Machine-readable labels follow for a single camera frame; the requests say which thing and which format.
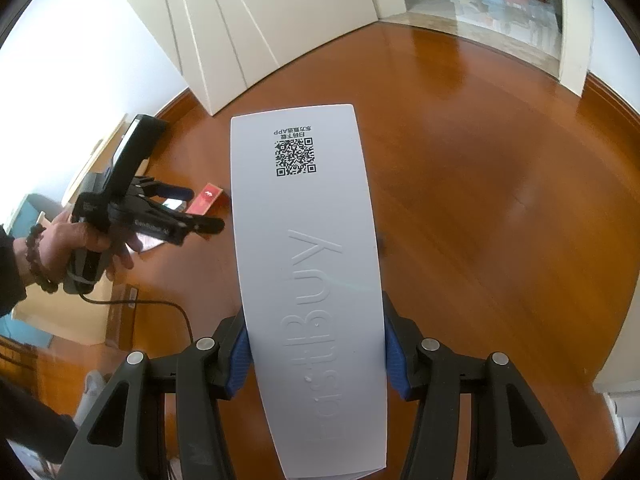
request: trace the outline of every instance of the tiled floor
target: tiled floor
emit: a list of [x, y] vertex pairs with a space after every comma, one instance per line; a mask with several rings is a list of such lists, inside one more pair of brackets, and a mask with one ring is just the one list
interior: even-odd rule
[[432, 28], [487, 44], [557, 77], [562, 34], [551, 3], [539, 0], [406, 0], [385, 21]]

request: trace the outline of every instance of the black handheld device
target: black handheld device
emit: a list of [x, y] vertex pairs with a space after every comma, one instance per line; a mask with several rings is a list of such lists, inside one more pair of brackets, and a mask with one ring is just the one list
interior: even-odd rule
[[[181, 245], [187, 234], [217, 234], [225, 226], [220, 218], [209, 218], [172, 211], [150, 197], [191, 200], [193, 190], [171, 186], [152, 177], [136, 176], [140, 164], [149, 158], [164, 134], [167, 122], [148, 115], [137, 115], [122, 137], [111, 163], [103, 173], [89, 173], [82, 180], [80, 193], [71, 213], [72, 222], [89, 222], [114, 240], [126, 241], [124, 233], [147, 234]], [[63, 284], [68, 294], [88, 294], [94, 290], [113, 252], [74, 251]]]

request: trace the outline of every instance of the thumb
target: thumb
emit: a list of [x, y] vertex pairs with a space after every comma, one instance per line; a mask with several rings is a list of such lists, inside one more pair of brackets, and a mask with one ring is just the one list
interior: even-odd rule
[[101, 253], [111, 245], [111, 240], [106, 234], [101, 233], [87, 222], [58, 224], [58, 229], [63, 244], [69, 250], [86, 248]]

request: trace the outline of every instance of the wooden floor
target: wooden floor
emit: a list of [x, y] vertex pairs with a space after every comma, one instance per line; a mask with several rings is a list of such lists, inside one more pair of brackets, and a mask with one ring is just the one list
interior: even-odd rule
[[[580, 100], [503, 54], [377, 23], [280, 69], [213, 118], [195, 107], [148, 174], [229, 189], [232, 116], [334, 103], [355, 106], [396, 309], [458, 353], [507, 353], [582, 480], [601, 478], [616, 445], [590, 384], [638, 276], [640, 132], [588, 88]], [[227, 222], [220, 236], [155, 249], [126, 274], [141, 298], [183, 305], [196, 337], [240, 305], [229, 202], [217, 213]], [[187, 333], [170, 307], [140, 306], [134, 339], [153, 357], [180, 351]], [[65, 379], [78, 396], [80, 380]], [[70, 402], [55, 397], [59, 409]], [[252, 373], [221, 410], [238, 478], [282, 478]], [[414, 413], [389, 393], [388, 467], [375, 478], [399, 477]]]

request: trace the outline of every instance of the dark pants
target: dark pants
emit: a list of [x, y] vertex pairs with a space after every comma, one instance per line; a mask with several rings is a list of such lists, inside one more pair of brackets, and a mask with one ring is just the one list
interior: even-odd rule
[[0, 378], [0, 470], [9, 473], [8, 477], [2, 475], [3, 479], [31, 480], [6, 439], [60, 464], [77, 431], [69, 415], [57, 414], [25, 390]]

